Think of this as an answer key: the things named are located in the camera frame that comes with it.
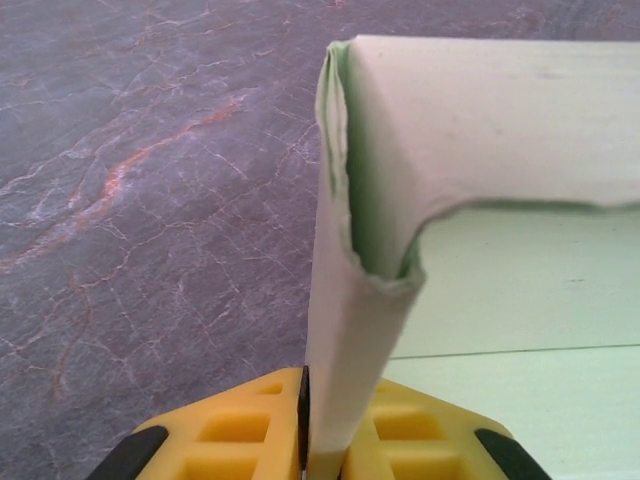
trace gray marble countertop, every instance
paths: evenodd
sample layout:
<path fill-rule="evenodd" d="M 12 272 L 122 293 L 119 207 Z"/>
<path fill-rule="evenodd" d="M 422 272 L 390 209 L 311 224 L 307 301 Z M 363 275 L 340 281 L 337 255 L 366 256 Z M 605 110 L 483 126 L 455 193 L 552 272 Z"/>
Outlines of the gray marble countertop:
<path fill-rule="evenodd" d="M 640 38 L 637 0 L 0 3 L 0 478 L 302 363 L 326 45 Z"/>

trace countertop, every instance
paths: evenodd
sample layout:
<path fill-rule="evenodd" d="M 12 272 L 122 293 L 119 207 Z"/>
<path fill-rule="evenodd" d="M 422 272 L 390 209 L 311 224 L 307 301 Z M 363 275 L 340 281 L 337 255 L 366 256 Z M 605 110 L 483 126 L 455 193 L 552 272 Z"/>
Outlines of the countertop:
<path fill-rule="evenodd" d="M 637 40 L 640 3 L 0 4 L 0 478 L 303 362 L 316 80 L 358 33 Z"/>

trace marble surface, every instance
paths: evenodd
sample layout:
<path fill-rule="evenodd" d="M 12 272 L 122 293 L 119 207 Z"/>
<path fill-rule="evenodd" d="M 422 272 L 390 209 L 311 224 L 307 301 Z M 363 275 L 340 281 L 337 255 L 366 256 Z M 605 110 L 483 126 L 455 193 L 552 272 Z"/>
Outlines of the marble surface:
<path fill-rule="evenodd" d="M 636 0 L 0 3 L 0 478 L 302 363 L 324 50 L 640 39 Z"/>

